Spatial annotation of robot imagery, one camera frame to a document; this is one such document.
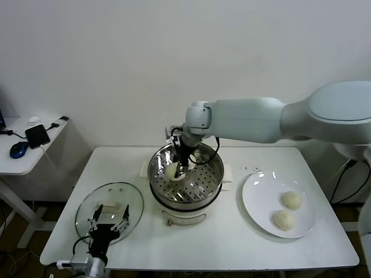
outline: dough ball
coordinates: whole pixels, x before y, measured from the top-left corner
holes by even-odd
[[[275,213],[273,215],[273,220],[276,225],[284,231],[289,231],[295,226],[294,216],[286,210],[280,210],[279,212]]]
[[[282,202],[285,207],[291,210],[297,210],[303,204],[303,197],[295,191],[289,191],[283,195]]]
[[[168,177],[169,180],[171,181],[181,181],[183,178],[186,177],[186,175],[183,173],[179,177],[175,177],[176,174],[176,169],[178,167],[179,162],[174,162],[171,163],[165,170],[165,174]]]

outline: steamed bun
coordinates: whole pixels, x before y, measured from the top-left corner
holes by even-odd
[[[286,210],[280,210],[276,212],[273,215],[273,220],[276,225],[284,231],[289,231],[295,226],[294,216]]]
[[[303,204],[303,198],[301,197],[301,194],[295,191],[289,191],[283,195],[282,202],[285,207],[291,210],[297,210]]]

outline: smartphone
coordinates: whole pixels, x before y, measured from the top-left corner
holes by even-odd
[[[50,142],[50,138],[43,125],[37,125],[27,129],[25,134],[31,149],[36,149]]]

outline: table leg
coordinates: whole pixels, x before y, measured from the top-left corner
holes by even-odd
[[[9,187],[0,181],[0,198],[28,222],[35,219],[35,213]]]
[[[45,222],[42,216],[46,212],[46,207],[40,207],[36,213],[33,212],[9,187],[0,181],[0,198],[7,203],[13,211],[6,219],[6,224],[14,217],[15,212],[19,213],[25,220],[29,222],[27,229],[24,231],[23,236],[18,242],[17,248],[26,248],[28,242],[35,231],[48,231],[51,232],[55,226],[55,222]]]

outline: white plate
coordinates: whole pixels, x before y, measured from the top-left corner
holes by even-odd
[[[298,210],[291,210],[283,205],[281,197],[288,191],[296,191],[302,195],[303,204]],[[302,237],[311,231],[317,218],[314,207],[300,186],[295,181],[280,179],[277,172],[265,171],[251,175],[243,185],[242,198],[254,221],[275,236]],[[294,228],[283,231],[275,225],[272,216],[279,210],[287,210],[294,215]]]

